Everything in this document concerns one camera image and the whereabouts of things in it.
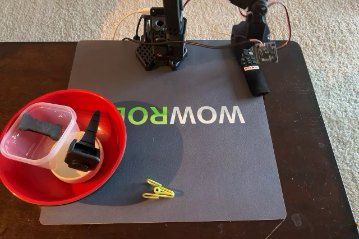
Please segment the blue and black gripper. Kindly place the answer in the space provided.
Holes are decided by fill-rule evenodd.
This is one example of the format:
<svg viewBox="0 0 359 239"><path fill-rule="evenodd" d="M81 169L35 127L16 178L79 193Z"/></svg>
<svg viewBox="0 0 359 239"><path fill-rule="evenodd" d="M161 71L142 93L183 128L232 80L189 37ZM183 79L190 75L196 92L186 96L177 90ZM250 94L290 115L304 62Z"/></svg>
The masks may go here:
<svg viewBox="0 0 359 239"><path fill-rule="evenodd" d="M242 51L245 40L256 39L262 43L269 42L270 30L265 22L242 21L232 27L231 45L233 58L242 59Z"/></svg>

